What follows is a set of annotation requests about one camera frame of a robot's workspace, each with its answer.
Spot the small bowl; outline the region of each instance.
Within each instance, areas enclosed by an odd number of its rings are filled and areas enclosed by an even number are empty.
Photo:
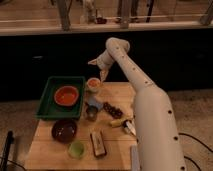
[[[78,97],[78,89],[74,86],[62,86],[54,94],[55,102],[61,106],[73,106]]]
[[[71,142],[77,132],[77,125],[72,119],[61,119],[55,122],[52,127],[52,137],[62,143]]]
[[[99,88],[101,86],[101,81],[100,79],[96,78],[96,77],[91,77],[87,80],[87,87],[91,92],[98,92]]]

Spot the cable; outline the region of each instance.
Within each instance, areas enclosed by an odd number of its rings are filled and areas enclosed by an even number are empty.
[[[189,161],[191,161],[197,167],[197,169],[199,171],[202,171],[201,168],[200,168],[200,166],[194,160],[192,160],[190,157],[184,156],[184,158],[187,159],[187,160],[189,160]]]
[[[16,165],[16,166],[18,166],[18,167],[20,167],[20,168],[22,168],[22,170],[27,171],[27,170],[24,168],[24,166],[22,166],[22,165],[20,165],[20,164],[18,164],[18,163],[16,163],[16,162],[14,162],[14,161],[12,161],[12,160],[7,160],[7,161],[10,162],[10,163],[12,163],[12,164],[14,164],[14,165]]]
[[[188,137],[193,138],[194,140],[196,140],[200,144],[202,144],[204,147],[206,147],[211,153],[213,153],[213,150],[209,146],[207,146],[206,144],[204,144],[202,141],[200,141],[199,139],[195,138],[194,136],[192,136],[190,134],[182,133],[182,132],[180,132],[179,135],[184,135],[184,136],[188,136]]]

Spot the dark bowl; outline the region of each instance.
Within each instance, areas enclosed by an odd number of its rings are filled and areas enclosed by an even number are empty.
[[[52,127],[52,137],[62,143],[71,142],[77,132],[77,125],[73,119],[61,119]]]
[[[106,24],[107,23],[107,19],[106,18],[102,18],[102,17],[97,17],[96,18],[96,22],[97,22],[97,24]]]

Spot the wooden table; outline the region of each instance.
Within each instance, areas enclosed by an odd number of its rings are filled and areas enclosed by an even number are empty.
[[[134,90],[128,82],[106,82],[95,94],[97,100],[109,102],[119,107],[126,115],[133,115],[132,103]],[[68,155],[68,144],[59,143],[51,137],[51,128],[55,121],[40,120],[25,167],[27,170],[130,170],[130,146],[136,144],[135,137],[125,134],[122,127],[112,128],[109,122],[112,117],[101,110],[95,122],[84,117],[86,106],[83,106],[81,118],[77,121],[78,132],[76,139],[85,145],[82,159]],[[90,133],[101,130],[107,150],[107,155],[97,159],[93,155]]]

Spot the green cup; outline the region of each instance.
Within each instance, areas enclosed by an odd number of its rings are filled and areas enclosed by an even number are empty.
[[[84,144],[79,140],[73,141],[68,148],[68,153],[74,158],[82,158],[84,154]]]

